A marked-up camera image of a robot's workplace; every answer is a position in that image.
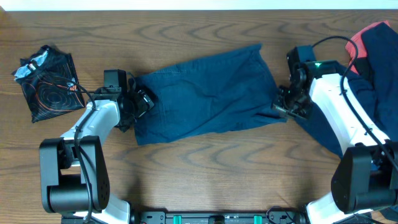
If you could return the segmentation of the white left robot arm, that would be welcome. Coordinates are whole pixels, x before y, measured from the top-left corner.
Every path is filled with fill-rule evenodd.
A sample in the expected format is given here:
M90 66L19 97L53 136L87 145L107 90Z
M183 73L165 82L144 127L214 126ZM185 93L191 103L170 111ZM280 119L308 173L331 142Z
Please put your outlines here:
M123 70L104 71L104 85L88 97L71 129L40 144L42 206L62 223L133 223L130 203L111 193L102 145L113 128L127 131L154 104Z

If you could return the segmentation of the navy blue shorts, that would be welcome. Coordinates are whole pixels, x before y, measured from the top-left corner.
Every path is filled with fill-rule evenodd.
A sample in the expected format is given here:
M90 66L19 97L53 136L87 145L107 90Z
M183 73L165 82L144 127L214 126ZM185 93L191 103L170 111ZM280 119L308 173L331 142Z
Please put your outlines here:
M261 44L178 63L137 77L154 107L134 126L139 145L284 122Z

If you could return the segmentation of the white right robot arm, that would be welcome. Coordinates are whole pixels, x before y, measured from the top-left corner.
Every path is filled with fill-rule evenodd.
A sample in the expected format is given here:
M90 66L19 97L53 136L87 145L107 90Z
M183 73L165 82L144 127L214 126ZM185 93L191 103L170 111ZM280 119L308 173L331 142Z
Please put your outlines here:
M304 121L320 109L343 155L331 191L306 206L308 223L343 223L397 205L397 143L367 115L334 60L290 62L273 108Z

